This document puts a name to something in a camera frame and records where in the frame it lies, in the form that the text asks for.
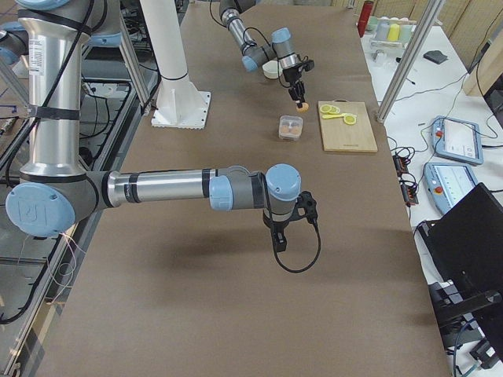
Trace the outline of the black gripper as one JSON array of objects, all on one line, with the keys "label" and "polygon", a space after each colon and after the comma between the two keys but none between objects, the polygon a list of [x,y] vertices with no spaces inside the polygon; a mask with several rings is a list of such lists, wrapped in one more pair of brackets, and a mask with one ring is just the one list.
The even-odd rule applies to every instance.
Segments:
[{"label": "black gripper", "polygon": [[304,68],[305,64],[301,62],[283,70],[283,76],[287,83],[286,87],[297,108],[305,103],[305,88],[302,81]]},{"label": "black gripper", "polygon": [[284,221],[275,221],[271,218],[268,210],[263,211],[263,223],[270,230],[274,252],[283,252],[286,250],[288,242],[285,236],[285,229],[290,222],[298,220],[299,214],[295,211]]}]

